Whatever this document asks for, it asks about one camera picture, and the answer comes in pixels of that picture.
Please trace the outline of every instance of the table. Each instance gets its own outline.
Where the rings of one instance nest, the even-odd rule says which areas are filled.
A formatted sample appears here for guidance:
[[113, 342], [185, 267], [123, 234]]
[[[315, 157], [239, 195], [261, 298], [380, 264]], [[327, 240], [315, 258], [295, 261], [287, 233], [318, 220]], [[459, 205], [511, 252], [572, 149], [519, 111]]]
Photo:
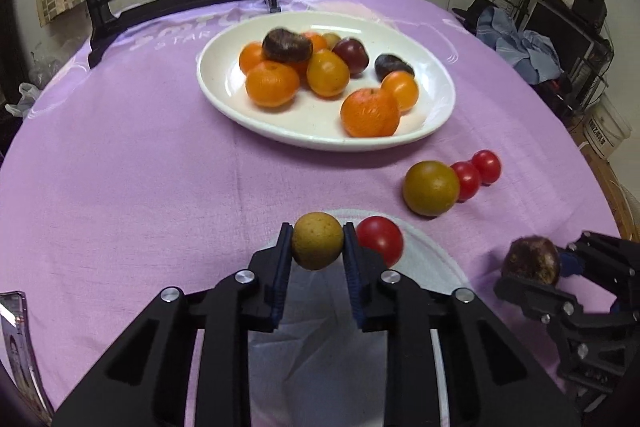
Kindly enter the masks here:
[[[58, 406], [165, 286], [190, 293], [246, 267], [283, 221], [329, 208], [401, 217], [444, 247], [470, 284], [545, 365], [542, 325], [496, 302], [510, 242], [562, 245], [584, 230], [616, 235], [607, 203], [571, 137], [497, 54], [423, 0], [280, 0], [285, 10], [370, 17], [428, 47], [458, 91], [450, 120], [425, 140], [374, 153], [311, 152], [265, 140], [218, 113], [195, 61], [222, 28], [263, 2], [193, 10], [122, 35], [89, 70], [85, 45], [33, 107], [0, 171], [0, 291], [26, 292], [44, 387]], [[482, 148], [504, 174], [433, 220], [398, 186], [414, 163], [451, 164]], [[612, 296], [571, 279], [587, 311]]]

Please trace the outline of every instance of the tablecloth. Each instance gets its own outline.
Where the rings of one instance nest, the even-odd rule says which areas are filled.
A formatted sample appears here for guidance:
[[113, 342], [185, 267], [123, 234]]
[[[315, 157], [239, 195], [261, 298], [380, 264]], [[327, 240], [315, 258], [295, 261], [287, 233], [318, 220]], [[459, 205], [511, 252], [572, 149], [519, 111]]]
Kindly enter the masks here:
[[[246, 267], [281, 222], [326, 208], [399, 216], [458, 263], [471, 285], [549, 366], [542, 325], [498, 303], [491, 286], [510, 242], [563, 245], [582, 230], [616, 235], [587, 163], [551, 111], [497, 54], [423, 0], [280, 0], [379, 20], [430, 49], [458, 100], [433, 136], [374, 153], [311, 152], [244, 130], [200, 92], [196, 56], [262, 1], [206, 7], [137, 26], [89, 70], [84, 45], [36, 102], [0, 170], [0, 291], [26, 292], [44, 388], [58, 406], [165, 286], [187, 293]], [[402, 203], [420, 160], [479, 149], [504, 172], [433, 220]], [[578, 279], [562, 288], [588, 311], [611, 295]]]

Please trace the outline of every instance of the silver bolt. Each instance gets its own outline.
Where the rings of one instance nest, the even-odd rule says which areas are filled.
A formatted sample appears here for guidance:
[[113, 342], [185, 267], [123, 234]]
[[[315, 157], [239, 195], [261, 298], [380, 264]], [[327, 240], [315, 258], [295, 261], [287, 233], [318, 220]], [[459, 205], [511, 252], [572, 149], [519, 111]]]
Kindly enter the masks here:
[[240, 270], [236, 273], [236, 281], [241, 284], [249, 284], [255, 279], [255, 273], [251, 270]]
[[580, 359], [586, 359], [588, 354], [589, 347], [587, 346], [587, 344], [580, 344], [580, 346], [578, 346], [578, 356], [580, 357]]
[[178, 290], [178, 288], [174, 288], [173, 286], [170, 286], [169, 288], [165, 288], [160, 293], [160, 298], [164, 302], [173, 302], [179, 296], [180, 296], [180, 290]]
[[396, 284], [400, 282], [401, 275], [395, 270], [385, 270], [380, 274], [380, 279], [387, 284]]
[[464, 302], [465, 304], [471, 302], [476, 298], [476, 294], [473, 293], [469, 288], [458, 288], [454, 295], [456, 296], [456, 299], [458, 299], [460, 302]]

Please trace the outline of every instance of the painted red fruit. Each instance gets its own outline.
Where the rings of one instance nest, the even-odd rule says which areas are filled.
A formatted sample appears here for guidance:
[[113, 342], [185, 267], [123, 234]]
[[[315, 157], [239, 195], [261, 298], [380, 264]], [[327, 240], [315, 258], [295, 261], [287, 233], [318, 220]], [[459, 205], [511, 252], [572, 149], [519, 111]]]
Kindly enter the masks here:
[[460, 180], [460, 195], [458, 201], [470, 200], [476, 195], [482, 184], [480, 172], [471, 162], [457, 162], [451, 168]]
[[480, 172], [483, 184], [491, 185], [498, 181], [502, 172], [502, 165], [500, 159], [494, 152], [487, 150], [478, 151], [474, 154], [474, 157], [471, 158], [471, 163], [473, 163], [476, 169], [478, 169], [478, 172]]
[[382, 216], [367, 217], [356, 227], [356, 235], [360, 246], [377, 251], [385, 260], [386, 267], [391, 268], [400, 261], [404, 239], [392, 220]]

